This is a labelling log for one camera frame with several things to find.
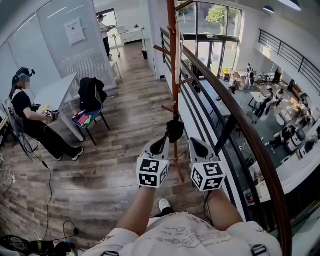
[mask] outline railing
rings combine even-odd
[[[170,38],[169,33],[161,28],[162,48],[164,48],[165,50],[170,50],[170,43],[165,39],[165,37]],[[202,75],[209,82],[215,92],[219,95],[230,112],[228,121],[226,121],[226,119],[216,106],[215,102],[212,100],[208,92],[197,79],[197,76],[191,71],[186,62],[182,61],[183,69],[181,69],[181,79],[186,79],[187,75],[193,77],[193,81],[200,88],[205,99],[208,101],[213,109],[214,114],[216,115],[215,121],[217,121],[217,123],[214,123],[214,120],[204,107],[203,102],[200,100],[191,82],[182,84],[180,86],[179,92],[186,101],[187,108],[190,111],[200,137],[203,141],[207,142],[214,148],[217,155],[222,150],[223,155],[225,156],[225,159],[229,165],[232,178],[237,189],[236,193],[238,193],[238,196],[240,198],[246,220],[253,220],[258,222],[268,232],[274,232],[277,229],[277,235],[281,243],[283,255],[291,255],[292,229],[288,209],[286,207],[285,195],[276,169],[265,149],[265,146],[261,142],[261,139],[254,127],[248,122],[245,112],[241,109],[240,105],[236,102],[231,93],[228,92],[225,86],[223,86],[221,81],[216,78],[213,73],[185,46],[183,46],[183,53],[192,63],[192,65],[202,73]],[[166,54],[163,54],[163,61],[171,71],[170,57]],[[205,117],[201,116],[200,111],[204,113]],[[205,121],[210,124],[210,127],[206,126]],[[247,143],[249,144],[251,150],[254,152],[255,159],[259,164],[261,172],[264,176],[264,180],[270,193],[271,202],[273,204],[272,207],[270,207],[271,209],[268,213],[266,213],[262,208],[256,186],[250,174],[249,168],[246,165],[246,160],[240,152],[238,144],[231,135],[235,127],[238,127],[242,131]],[[211,136],[209,129],[214,132],[213,136]],[[213,142],[214,136],[217,138],[216,144],[214,144]],[[230,152],[235,154],[236,157],[230,157]],[[247,200],[245,199],[243,193],[243,181],[240,182],[237,172],[235,171],[235,165],[239,165],[241,168],[241,172],[243,172],[245,181],[247,182],[247,186],[249,187],[253,196],[254,204],[251,204],[249,206],[247,204]],[[227,178],[225,180],[225,185],[228,190],[231,202],[236,206],[234,195],[230,191],[230,182]]]
[[[286,59],[298,70],[298,73],[308,79],[316,90],[320,92],[320,70],[317,69],[306,57],[284,41],[281,41],[272,34],[261,29],[259,43]]]

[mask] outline wooden handrail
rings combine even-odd
[[[169,33],[160,28],[161,33],[167,38],[170,38]],[[221,81],[198,59],[187,47],[183,46],[184,55],[192,62],[193,65],[203,74],[205,79],[213,87],[216,93],[220,96],[223,103],[226,105],[231,115],[235,118],[240,129],[243,132],[245,139],[251,147],[256,161],[259,164],[263,174],[265,183],[268,187],[271,200],[276,209],[275,215],[277,218],[278,233],[281,243],[283,255],[291,256],[292,254],[292,227],[288,208],[286,206],[285,194],[282,184],[277,174],[276,168],[263,145],[254,126],[247,122],[245,112],[241,109],[240,105],[236,102],[235,98],[221,83]]]

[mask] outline sneaker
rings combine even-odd
[[[85,149],[83,147],[80,147],[80,152],[72,158],[73,161],[77,161],[78,158],[84,153]]]
[[[171,208],[171,205],[167,199],[161,199],[159,202],[159,209],[162,212],[165,208]]]

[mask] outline tree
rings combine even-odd
[[[209,9],[208,16],[205,18],[207,22],[215,23],[220,25],[221,35],[225,34],[225,17],[227,8],[222,5],[215,5]],[[229,23],[234,24],[236,22],[238,10],[229,8]]]

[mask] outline black jacket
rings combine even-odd
[[[96,99],[95,86],[100,94],[101,102],[106,100],[108,95],[103,91],[105,84],[96,78],[85,77],[81,79],[79,90],[81,110],[93,111],[101,107]]]

